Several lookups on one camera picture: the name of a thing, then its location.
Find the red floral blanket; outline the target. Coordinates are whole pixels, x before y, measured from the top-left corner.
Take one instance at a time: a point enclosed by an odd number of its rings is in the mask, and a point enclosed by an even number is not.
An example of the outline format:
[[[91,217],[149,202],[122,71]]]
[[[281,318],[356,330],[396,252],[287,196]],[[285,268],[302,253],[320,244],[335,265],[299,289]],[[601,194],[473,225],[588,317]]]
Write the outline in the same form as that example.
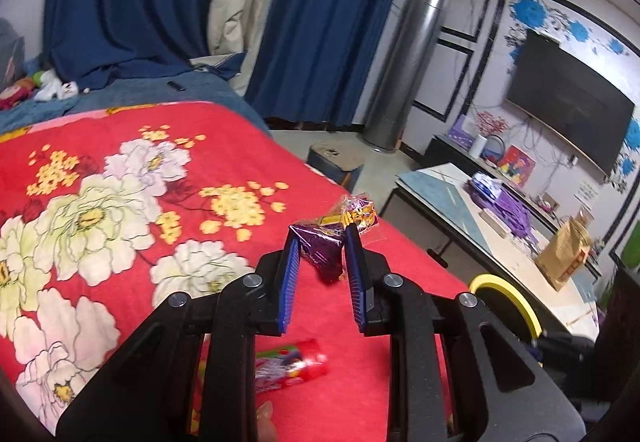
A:
[[[212,102],[86,113],[1,135],[1,370],[52,436],[107,358],[171,292],[221,290],[346,196]],[[385,441],[388,341],[360,336],[347,281],[299,268],[293,321],[328,376],[259,396],[281,441]]]

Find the round mirror ornament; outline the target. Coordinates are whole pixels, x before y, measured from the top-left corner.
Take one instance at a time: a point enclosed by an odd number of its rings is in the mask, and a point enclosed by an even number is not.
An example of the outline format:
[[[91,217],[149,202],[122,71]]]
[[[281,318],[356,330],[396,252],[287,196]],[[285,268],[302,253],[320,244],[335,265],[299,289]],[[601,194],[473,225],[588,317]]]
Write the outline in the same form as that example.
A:
[[[490,165],[496,167],[505,153],[506,143],[504,142],[503,138],[498,135],[491,134],[486,137],[486,144],[482,153],[480,154],[480,157],[486,163],[489,163]]]

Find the blue sofa cover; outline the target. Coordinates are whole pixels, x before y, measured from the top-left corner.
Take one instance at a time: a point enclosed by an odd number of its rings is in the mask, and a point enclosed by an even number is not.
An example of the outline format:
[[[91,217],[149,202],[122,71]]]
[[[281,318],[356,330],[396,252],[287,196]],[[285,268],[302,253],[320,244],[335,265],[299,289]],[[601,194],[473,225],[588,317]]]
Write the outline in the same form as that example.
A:
[[[118,79],[101,90],[90,90],[68,99],[35,102],[32,98],[12,109],[1,111],[1,133],[67,115],[99,109],[163,104],[163,102],[213,102],[250,121],[258,130],[270,135],[264,120],[232,90],[227,81],[213,73],[190,71],[173,78]]]

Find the silver standing air conditioner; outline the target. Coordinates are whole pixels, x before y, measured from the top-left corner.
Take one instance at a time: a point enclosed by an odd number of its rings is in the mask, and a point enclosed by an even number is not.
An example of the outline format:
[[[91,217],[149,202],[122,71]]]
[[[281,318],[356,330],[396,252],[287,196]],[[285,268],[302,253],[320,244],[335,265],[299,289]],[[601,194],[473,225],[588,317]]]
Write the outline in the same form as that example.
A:
[[[361,137],[380,151],[396,149],[437,43],[446,0],[408,0]]]

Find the purple cloth bag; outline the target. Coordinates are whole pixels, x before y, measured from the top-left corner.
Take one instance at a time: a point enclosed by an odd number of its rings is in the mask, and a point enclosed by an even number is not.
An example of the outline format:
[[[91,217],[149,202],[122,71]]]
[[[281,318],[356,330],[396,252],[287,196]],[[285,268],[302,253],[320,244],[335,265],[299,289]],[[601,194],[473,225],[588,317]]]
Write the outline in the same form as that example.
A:
[[[510,227],[514,237],[524,239],[532,232],[530,226],[529,213],[527,209],[515,199],[502,184],[502,191],[496,200],[487,199],[483,194],[478,193],[468,182],[471,199],[480,209],[491,209],[491,211],[506,225]]]

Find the colourful picture frame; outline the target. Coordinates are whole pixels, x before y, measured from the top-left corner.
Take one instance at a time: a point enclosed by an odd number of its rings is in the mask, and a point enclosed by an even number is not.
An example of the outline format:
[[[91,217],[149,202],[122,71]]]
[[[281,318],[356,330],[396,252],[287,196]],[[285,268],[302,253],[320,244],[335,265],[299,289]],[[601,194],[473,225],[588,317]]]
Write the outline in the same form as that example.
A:
[[[520,148],[511,145],[497,165],[498,171],[512,184],[523,188],[533,173],[536,162]]]

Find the yellow rimmed black trash bin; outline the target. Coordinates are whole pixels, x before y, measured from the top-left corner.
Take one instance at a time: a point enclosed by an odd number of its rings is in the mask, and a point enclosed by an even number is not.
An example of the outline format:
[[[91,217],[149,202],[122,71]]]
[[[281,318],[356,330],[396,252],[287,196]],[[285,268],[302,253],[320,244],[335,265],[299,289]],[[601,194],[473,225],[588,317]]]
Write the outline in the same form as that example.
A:
[[[505,279],[480,274],[472,279],[469,288],[524,344],[531,344],[542,334],[542,326],[532,306]]]

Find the white tissue pack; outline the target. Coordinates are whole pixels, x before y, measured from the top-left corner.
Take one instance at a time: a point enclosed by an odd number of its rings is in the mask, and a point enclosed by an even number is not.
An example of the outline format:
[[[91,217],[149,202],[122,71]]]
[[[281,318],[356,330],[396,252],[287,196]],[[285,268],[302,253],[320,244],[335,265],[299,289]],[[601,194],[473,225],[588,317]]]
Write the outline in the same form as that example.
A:
[[[496,200],[502,191],[502,182],[483,172],[476,172],[471,177],[471,185],[490,200]]]

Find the beige rectangular box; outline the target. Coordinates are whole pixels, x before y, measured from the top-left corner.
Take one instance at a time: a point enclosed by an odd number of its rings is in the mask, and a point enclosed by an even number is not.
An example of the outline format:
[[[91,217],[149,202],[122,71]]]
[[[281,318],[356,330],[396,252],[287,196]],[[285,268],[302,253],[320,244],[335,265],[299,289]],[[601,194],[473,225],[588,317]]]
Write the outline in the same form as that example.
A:
[[[511,235],[510,227],[503,220],[500,220],[491,209],[481,209],[480,218],[501,238]]]

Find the brown paper bag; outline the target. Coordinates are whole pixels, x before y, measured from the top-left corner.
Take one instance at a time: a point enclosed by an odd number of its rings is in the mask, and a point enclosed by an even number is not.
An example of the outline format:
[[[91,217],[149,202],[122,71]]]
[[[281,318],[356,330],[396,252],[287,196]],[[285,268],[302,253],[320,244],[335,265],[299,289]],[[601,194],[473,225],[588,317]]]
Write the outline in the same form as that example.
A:
[[[555,291],[560,291],[588,258],[591,238],[581,221],[571,217],[540,251],[535,264]]]

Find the purple foil snack wrapper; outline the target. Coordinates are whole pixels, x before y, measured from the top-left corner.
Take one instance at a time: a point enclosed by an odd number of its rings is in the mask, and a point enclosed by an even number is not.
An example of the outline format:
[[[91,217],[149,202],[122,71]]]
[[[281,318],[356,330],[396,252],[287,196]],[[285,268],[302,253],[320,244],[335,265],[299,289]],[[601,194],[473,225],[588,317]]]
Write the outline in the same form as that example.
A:
[[[332,285],[346,277],[344,248],[346,228],[355,224],[363,246],[382,240],[378,211],[367,193],[343,195],[331,210],[312,220],[290,226],[299,240],[302,257],[316,270],[323,284]]]

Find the white vase red flowers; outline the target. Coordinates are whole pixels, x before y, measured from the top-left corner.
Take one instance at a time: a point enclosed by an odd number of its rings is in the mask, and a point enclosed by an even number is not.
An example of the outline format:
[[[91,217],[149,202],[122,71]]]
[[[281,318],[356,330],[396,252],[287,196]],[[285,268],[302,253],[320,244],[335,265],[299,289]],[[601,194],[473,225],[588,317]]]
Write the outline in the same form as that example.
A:
[[[491,134],[495,134],[503,138],[503,134],[510,128],[510,124],[506,121],[505,117],[495,115],[495,113],[492,113],[489,110],[483,110],[479,113],[475,113],[474,123],[475,128],[477,128],[477,135],[484,137],[484,139]]]

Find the blue curtain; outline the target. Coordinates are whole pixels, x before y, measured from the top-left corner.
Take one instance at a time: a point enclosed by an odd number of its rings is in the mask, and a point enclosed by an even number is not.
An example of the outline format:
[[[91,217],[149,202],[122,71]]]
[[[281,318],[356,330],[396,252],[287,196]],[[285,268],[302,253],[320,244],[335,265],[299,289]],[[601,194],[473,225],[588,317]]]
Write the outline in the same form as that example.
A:
[[[393,0],[46,0],[42,53],[99,90],[198,67],[264,118],[352,122]]]

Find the red tube candy pack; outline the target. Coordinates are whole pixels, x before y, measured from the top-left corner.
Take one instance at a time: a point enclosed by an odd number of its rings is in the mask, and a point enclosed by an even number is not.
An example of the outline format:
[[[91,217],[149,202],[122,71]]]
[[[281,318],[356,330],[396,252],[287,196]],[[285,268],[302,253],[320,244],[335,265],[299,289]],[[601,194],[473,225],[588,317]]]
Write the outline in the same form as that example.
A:
[[[257,393],[304,384],[329,373],[329,358],[316,339],[299,341],[255,355]]]

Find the blue cardboard topped stool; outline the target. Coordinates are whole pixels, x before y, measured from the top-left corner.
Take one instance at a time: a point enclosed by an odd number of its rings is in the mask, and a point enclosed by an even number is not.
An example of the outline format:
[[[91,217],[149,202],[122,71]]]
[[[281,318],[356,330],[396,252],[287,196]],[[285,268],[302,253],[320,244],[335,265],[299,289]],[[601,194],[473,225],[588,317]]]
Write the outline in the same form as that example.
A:
[[[321,142],[309,147],[306,163],[352,194],[364,167],[364,154],[346,142]]]

